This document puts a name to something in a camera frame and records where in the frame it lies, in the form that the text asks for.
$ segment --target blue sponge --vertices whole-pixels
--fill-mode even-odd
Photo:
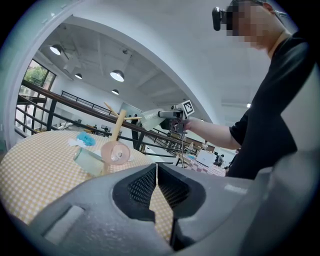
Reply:
[[[95,139],[84,131],[80,132],[76,138],[82,140],[86,146],[94,146],[96,144]]]

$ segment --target man's arm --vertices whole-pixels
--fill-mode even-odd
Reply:
[[[212,144],[230,150],[236,150],[243,143],[248,125],[248,112],[234,126],[228,127],[190,118],[185,125],[190,130]]]
[[[232,137],[228,126],[217,125],[192,118],[190,122],[186,124],[185,128],[218,147],[230,150],[236,150],[241,147]]]

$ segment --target white cloth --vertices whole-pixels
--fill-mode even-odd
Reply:
[[[86,148],[87,146],[85,145],[85,143],[84,143],[84,141],[83,140],[81,140],[81,139],[76,139],[76,140],[74,140],[73,138],[70,138],[69,140],[68,140],[68,144],[71,146],[71,147],[73,147],[73,146],[79,146],[79,147],[81,147],[81,148]]]

